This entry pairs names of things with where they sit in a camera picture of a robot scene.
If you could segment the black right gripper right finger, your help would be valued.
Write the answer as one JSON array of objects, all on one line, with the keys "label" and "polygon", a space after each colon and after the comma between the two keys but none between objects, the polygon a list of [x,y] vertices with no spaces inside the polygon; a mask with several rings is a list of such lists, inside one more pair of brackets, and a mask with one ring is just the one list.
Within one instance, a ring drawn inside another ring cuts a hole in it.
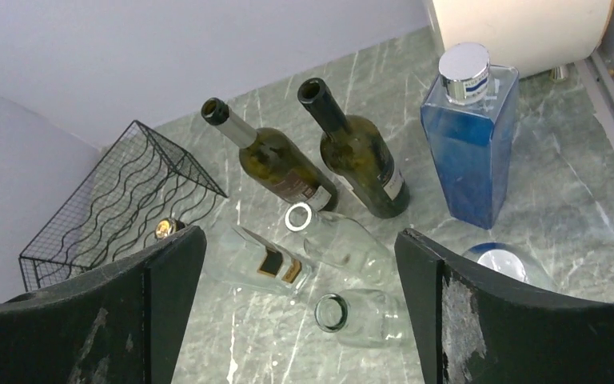
[{"label": "black right gripper right finger", "polygon": [[413,230],[394,253],[427,383],[614,383],[614,302],[543,290]]}]

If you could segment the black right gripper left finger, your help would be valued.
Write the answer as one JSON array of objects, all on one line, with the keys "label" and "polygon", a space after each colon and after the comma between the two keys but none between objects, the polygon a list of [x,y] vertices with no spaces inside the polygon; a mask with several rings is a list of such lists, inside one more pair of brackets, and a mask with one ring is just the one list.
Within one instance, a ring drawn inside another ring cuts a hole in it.
[{"label": "black right gripper left finger", "polygon": [[169,383],[207,241],[190,226],[0,303],[0,383]]}]

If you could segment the clear bottle silver rim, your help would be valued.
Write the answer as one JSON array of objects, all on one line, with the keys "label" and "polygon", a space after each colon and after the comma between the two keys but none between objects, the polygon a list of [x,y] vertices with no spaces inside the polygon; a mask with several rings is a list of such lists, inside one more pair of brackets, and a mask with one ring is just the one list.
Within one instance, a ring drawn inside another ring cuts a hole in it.
[{"label": "clear bottle silver rim", "polygon": [[303,238],[303,249],[309,258],[369,285],[383,286],[392,280],[392,253],[359,222],[336,212],[316,211],[299,202],[287,209],[284,224]]}]

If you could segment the green wine bottle silver neck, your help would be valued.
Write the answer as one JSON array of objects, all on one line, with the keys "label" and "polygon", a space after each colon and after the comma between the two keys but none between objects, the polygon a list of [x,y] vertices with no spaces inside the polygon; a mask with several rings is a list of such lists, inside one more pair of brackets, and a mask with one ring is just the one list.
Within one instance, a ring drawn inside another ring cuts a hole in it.
[{"label": "green wine bottle silver neck", "polygon": [[201,116],[238,147],[241,168],[287,203],[303,202],[317,211],[334,211],[335,184],[281,131],[254,128],[219,98],[201,106]]}]

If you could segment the clear glass bottle mouth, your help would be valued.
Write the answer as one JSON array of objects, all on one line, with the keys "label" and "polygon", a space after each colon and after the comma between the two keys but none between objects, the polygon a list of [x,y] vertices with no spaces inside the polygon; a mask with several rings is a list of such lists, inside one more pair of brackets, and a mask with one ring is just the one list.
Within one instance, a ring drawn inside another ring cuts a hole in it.
[{"label": "clear glass bottle mouth", "polygon": [[380,349],[408,345],[413,332],[408,311],[394,294],[377,289],[348,289],[321,296],[317,326],[344,346]]}]

